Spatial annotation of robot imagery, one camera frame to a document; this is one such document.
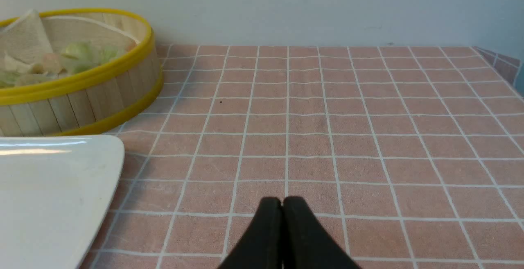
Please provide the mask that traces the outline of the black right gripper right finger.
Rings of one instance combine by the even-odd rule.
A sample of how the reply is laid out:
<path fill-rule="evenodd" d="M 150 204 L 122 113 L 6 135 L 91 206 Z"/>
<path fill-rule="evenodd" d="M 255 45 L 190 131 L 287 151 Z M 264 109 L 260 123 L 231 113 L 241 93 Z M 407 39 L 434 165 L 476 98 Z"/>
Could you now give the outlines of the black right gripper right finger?
<path fill-rule="evenodd" d="M 282 211 L 286 222 L 283 268 L 360 268 L 320 224 L 304 198 L 286 197 Z"/>

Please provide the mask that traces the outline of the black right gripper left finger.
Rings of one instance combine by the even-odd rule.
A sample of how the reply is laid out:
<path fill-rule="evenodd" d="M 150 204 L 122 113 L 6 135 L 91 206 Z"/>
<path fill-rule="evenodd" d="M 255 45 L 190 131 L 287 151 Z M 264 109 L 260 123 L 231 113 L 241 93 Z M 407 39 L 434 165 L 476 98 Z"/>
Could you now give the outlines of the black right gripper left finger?
<path fill-rule="evenodd" d="M 262 198 L 249 226 L 219 269 L 280 269 L 281 226 L 281 201 Z"/>

